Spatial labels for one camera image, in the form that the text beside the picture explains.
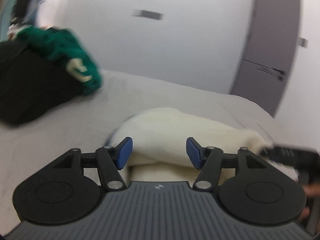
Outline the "person's right hand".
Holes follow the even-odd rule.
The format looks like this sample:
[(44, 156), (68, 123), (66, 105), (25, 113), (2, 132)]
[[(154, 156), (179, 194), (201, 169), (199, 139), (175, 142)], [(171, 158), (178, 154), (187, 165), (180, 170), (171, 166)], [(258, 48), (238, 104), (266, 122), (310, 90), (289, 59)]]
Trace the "person's right hand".
[[(304, 193), (306, 195), (307, 200), (314, 200), (315, 198), (320, 197), (320, 185), (319, 183), (312, 183), (309, 185), (302, 186)], [(306, 204), (304, 207), (300, 217), (299, 221), (303, 221), (304, 219), (308, 218), (310, 216), (310, 204)]]

